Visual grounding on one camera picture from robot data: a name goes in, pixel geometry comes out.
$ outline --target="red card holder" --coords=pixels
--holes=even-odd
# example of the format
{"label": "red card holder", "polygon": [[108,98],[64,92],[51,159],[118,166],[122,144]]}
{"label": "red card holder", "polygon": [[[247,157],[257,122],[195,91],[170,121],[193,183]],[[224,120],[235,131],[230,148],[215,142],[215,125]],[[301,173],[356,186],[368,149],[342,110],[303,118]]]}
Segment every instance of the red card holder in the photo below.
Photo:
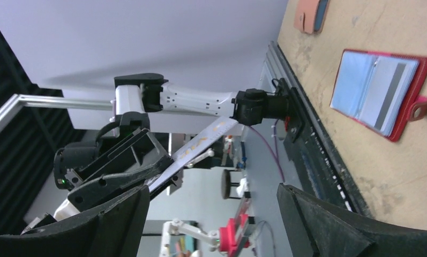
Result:
{"label": "red card holder", "polygon": [[[427,114],[427,97],[419,95],[420,90],[422,89],[422,86],[427,77],[427,57],[415,56],[415,55],[392,54],[389,52],[363,51],[363,50],[355,50],[355,49],[345,49],[343,53],[346,51],[362,52],[365,54],[377,55],[377,56],[391,56],[391,57],[397,57],[397,58],[415,59],[419,61],[418,68],[415,72],[414,78],[412,79],[412,82],[410,83],[407,93],[401,103],[401,108],[399,110],[398,117],[396,118],[393,131],[387,137],[382,135],[383,137],[385,137],[391,142],[397,142],[401,138],[402,132],[404,131],[404,128],[406,127],[408,122],[414,122],[416,120],[420,120]],[[335,85],[336,85],[336,80],[338,79],[338,73],[336,74]],[[354,120],[359,122],[362,125],[365,125],[357,119],[354,119]]]}

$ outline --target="metal pole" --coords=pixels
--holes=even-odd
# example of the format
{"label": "metal pole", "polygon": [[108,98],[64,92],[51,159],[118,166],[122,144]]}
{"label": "metal pole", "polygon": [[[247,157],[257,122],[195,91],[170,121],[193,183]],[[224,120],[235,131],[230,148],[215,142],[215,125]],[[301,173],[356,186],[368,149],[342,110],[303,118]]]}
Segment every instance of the metal pole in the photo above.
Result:
{"label": "metal pole", "polygon": [[14,94],[2,107],[0,107],[0,133],[23,107],[105,111],[113,110],[113,105],[109,101],[91,101],[54,96]]}

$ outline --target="wooden table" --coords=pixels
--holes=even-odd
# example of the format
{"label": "wooden table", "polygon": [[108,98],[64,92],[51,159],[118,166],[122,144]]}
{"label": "wooden table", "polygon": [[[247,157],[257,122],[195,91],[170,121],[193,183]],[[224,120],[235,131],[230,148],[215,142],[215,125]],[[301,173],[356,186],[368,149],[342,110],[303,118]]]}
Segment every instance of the wooden table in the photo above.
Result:
{"label": "wooden table", "polygon": [[329,107],[344,48],[427,55],[427,0],[330,1],[322,33],[307,35],[289,0],[278,44],[375,218],[427,229],[427,117],[391,143]]}

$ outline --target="black shutter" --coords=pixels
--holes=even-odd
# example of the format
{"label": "black shutter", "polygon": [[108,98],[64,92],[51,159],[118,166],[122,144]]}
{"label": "black shutter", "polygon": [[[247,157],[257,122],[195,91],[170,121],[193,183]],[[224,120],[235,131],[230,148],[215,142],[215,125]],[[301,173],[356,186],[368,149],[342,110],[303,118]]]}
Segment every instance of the black shutter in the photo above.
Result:
{"label": "black shutter", "polygon": [[[0,33],[0,107],[13,94],[62,96],[32,84]],[[52,172],[54,153],[85,131],[64,109],[23,108],[0,133],[0,235],[20,233],[24,215]]]}

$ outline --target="purple cable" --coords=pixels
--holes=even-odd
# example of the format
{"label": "purple cable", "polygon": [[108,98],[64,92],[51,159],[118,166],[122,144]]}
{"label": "purple cable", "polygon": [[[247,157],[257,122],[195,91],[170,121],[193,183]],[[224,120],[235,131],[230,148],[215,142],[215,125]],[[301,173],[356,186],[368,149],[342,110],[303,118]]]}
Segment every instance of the purple cable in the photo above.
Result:
{"label": "purple cable", "polygon": [[275,155],[278,162],[280,162],[280,155],[278,153],[278,143],[276,141],[276,125],[278,124],[278,119],[275,120],[275,124],[273,124],[273,140],[275,141]]}
{"label": "purple cable", "polygon": [[285,179],[284,179],[284,173],[283,173],[283,169],[281,168],[281,165],[280,165],[280,162],[278,161],[278,159],[276,158],[276,155],[275,155],[275,153],[273,152],[273,149],[272,149],[272,147],[268,144],[268,142],[267,142],[267,140],[265,140],[265,138],[264,138],[264,136],[262,135],[262,134],[260,134],[256,129],[254,129],[253,127],[249,127],[252,131],[254,131],[261,139],[262,139],[262,141],[265,143],[265,145],[267,146],[267,148],[268,148],[268,150],[270,151],[270,153],[272,154],[272,156],[273,156],[273,159],[275,160],[275,162],[276,162],[276,165],[278,166],[278,170],[279,170],[279,172],[280,172],[280,175],[281,175],[281,179],[283,180],[283,182],[285,182]]}

